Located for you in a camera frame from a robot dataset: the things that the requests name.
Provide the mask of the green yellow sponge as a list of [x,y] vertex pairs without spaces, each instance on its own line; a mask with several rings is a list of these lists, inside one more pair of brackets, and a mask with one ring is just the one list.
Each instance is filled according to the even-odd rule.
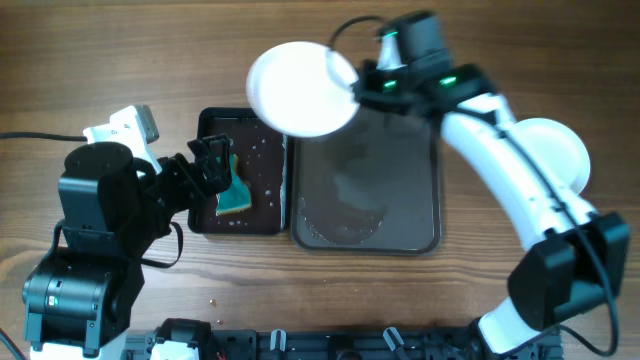
[[216,215],[228,215],[242,212],[252,206],[249,187],[238,175],[239,158],[230,156],[231,184],[229,188],[217,195]]

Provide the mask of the white plate top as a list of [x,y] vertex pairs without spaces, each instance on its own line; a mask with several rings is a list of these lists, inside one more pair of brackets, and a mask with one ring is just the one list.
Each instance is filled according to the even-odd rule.
[[313,138],[349,123],[359,110],[353,65],[315,42],[296,41],[260,55],[246,78],[246,97],[262,122],[285,135]]

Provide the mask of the white plate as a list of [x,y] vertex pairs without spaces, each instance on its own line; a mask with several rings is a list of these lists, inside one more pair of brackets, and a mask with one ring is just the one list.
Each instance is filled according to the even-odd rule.
[[349,123],[359,110],[353,65],[315,42],[296,41],[260,55],[246,78],[246,97],[262,122],[285,135],[313,138]]
[[529,118],[515,124],[519,140],[533,157],[573,192],[580,194],[591,173],[589,153],[579,136],[548,118]]

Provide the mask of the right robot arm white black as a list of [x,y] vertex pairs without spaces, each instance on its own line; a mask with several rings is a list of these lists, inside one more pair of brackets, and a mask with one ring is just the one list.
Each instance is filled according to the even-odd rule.
[[614,355],[630,240],[624,220],[599,214],[560,181],[479,67],[427,73],[366,60],[358,76],[352,89],[360,104],[436,123],[516,230],[526,254],[508,277],[507,298],[477,322],[489,350],[507,356],[559,329],[599,356]]

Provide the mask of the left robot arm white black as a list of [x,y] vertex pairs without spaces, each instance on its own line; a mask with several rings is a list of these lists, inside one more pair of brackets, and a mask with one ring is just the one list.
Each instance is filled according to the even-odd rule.
[[65,159],[58,193],[64,217],[51,247],[25,281],[24,337],[33,359],[117,359],[131,310],[144,283],[142,268],[167,268],[146,258],[158,239],[174,234],[175,214],[205,204],[232,182],[230,139],[188,144],[158,169],[124,144],[83,145]]

